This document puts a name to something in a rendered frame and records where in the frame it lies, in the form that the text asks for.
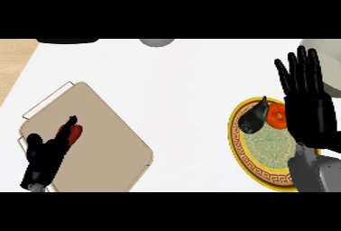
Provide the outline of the black flat object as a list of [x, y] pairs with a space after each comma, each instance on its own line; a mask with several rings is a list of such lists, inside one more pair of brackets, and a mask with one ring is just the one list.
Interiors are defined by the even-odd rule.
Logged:
[[40, 43], [48, 44], [83, 44], [83, 43], [94, 43], [99, 39], [37, 39]]

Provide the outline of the beige cutting board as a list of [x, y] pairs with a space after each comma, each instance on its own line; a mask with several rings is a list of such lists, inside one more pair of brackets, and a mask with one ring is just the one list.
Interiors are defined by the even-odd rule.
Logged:
[[129, 191], [153, 164], [154, 152], [88, 83], [67, 82], [23, 115], [21, 138], [36, 133], [52, 139], [71, 116], [83, 134], [51, 187], [58, 192]]

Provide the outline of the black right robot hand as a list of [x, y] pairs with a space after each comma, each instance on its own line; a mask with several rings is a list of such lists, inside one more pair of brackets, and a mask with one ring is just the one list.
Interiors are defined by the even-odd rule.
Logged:
[[294, 140], [305, 146], [341, 152], [334, 101], [324, 90], [319, 54], [303, 45], [288, 53], [290, 68], [275, 65], [285, 93], [285, 117]]

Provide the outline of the dark green squash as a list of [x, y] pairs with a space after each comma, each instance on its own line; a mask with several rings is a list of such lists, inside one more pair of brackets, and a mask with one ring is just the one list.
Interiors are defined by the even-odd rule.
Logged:
[[240, 118], [240, 130], [246, 134], [254, 134], [263, 128], [266, 123], [269, 104], [266, 102], [266, 97], [249, 110], [249, 112]]

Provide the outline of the yellow patterned plate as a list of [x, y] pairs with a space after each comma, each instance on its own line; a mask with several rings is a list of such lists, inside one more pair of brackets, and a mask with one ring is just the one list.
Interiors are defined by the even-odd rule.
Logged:
[[288, 160], [294, 157], [296, 141], [287, 129], [265, 124], [260, 131], [246, 134], [240, 130], [240, 118], [262, 101], [262, 97], [244, 100], [237, 106], [228, 124], [228, 140], [240, 167], [251, 178], [277, 191], [297, 191]]

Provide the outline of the grey round object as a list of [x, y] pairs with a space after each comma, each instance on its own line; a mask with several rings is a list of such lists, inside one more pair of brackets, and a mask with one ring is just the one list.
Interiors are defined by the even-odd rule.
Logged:
[[142, 39], [142, 43], [153, 48], [160, 48], [173, 43], [173, 39]]

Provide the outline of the orange tomato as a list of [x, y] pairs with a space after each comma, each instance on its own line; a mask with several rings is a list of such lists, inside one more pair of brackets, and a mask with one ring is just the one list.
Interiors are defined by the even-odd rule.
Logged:
[[285, 105], [284, 104], [274, 103], [269, 105], [266, 122], [274, 128], [280, 130], [287, 128], [287, 117], [285, 117]]

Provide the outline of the red pepper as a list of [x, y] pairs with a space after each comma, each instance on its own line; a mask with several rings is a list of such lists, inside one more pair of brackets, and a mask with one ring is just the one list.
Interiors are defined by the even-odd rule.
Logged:
[[70, 127], [70, 133], [68, 135], [64, 135], [64, 126], [60, 128], [60, 132], [57, 134], [57, 140], [63, 143], [67, 144], [68, 146], [73, 146], [77, 139], [80, 138], [83, 134], [83, 126], [82, 125], [73, 125]]

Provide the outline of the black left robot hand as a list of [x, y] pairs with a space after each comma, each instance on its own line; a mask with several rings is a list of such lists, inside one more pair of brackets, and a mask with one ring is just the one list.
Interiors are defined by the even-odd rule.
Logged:
[[[77, 123], [77, 116], [73, 115], [70, 120], [63, 125], [64, 135], [70, 133], [70, 127]], [[68, 153], [71, 146], [63, 144], [54, 139], [43, 142], [39, 134], [30, 134], [27, 137], [27, 160], [29, 167], [24, 173], [21, 187], [30, 190], [30, 185], [40, 183], [45, 187], [52, 183], [58, 170], [63, 165], [64, 156]]]

